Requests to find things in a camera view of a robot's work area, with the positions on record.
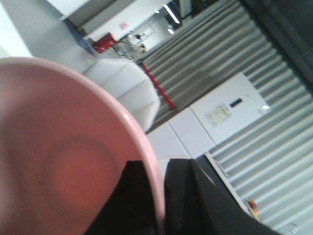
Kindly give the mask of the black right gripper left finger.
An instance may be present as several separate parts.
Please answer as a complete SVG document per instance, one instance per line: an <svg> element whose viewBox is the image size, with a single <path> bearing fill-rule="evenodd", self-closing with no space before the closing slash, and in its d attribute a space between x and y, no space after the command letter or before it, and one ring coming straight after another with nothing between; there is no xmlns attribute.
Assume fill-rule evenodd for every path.
<svg viewBox="0 0 313 235"><path fill-rule="evenodd" d="M157 235L154 200L141 161L128 161L112 195L86 235Z"/></svg>

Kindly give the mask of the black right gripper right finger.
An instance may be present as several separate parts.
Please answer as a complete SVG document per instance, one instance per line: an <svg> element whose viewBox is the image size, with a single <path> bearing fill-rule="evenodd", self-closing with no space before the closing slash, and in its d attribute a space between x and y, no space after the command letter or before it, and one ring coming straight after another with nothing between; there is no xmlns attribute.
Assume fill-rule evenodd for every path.
<svg viewBox="0 0 313 235"><path fill-rule="evenodd" d="M171 159L165 173L168 235L275 235L232 202L192 159Z"/></svg>

